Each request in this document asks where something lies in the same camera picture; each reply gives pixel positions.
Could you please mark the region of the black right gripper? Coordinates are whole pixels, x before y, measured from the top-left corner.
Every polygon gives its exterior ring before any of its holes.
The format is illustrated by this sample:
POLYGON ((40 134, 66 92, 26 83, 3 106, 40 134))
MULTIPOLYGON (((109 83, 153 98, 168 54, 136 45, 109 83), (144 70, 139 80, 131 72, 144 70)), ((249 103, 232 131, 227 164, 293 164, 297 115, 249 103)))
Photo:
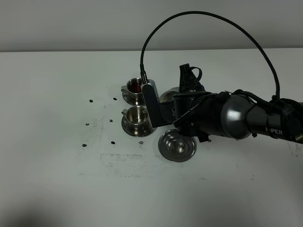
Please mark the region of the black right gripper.
POLYGON ((178 133, 187 137, 198 137, 207 141, 210 135, 225 136, 221 112, 225 93, 211 93, 200 83, 202 70, 181 65, 179 92, 171 101, 157 104, 157 126, 173 125, 178 133), (193 70, 198 70, 196 77, 193 70))

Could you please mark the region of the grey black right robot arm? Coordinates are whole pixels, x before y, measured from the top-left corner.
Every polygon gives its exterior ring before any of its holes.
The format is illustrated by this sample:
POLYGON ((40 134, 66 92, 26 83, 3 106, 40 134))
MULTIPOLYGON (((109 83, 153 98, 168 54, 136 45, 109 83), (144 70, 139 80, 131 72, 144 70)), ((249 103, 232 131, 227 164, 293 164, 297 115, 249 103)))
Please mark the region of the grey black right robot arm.
POLYGON ((173 125, 180 135, 198 137, 200 142, 211 135, 242 140, 266 135, 296 143, 303 142, 303 105, 291 99, 265 101, 255 94, 236 90, 212 93, 200 83, 202 70, 180 66, 179 91, 173 100, 159 106, 153 126, 173 125))

